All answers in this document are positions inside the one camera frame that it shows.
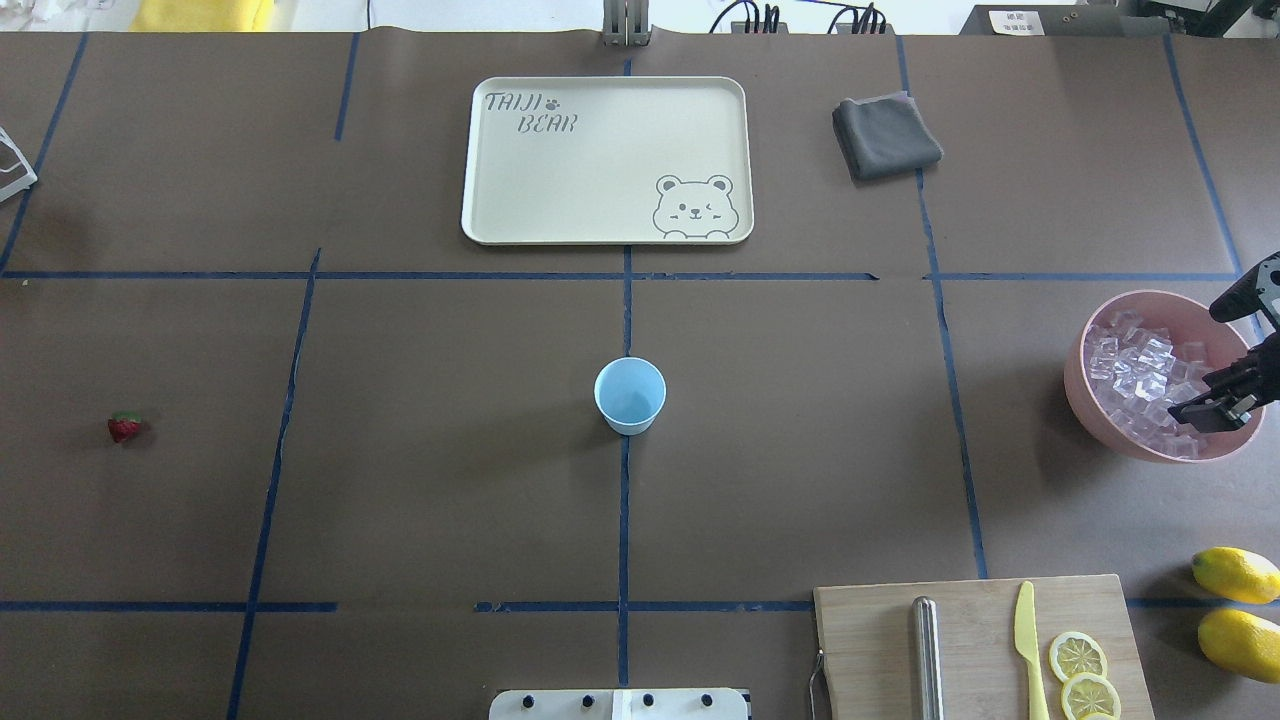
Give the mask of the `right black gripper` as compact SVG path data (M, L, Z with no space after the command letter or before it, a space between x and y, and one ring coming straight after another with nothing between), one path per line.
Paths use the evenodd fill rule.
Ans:
M1170 407L1170 416L1202 434L1239 430L1252 413L1277 401L1279 254L1254 264L1210 305L1219 323L1262 315L1272 332L1222 370L1204 378L1206 395Z

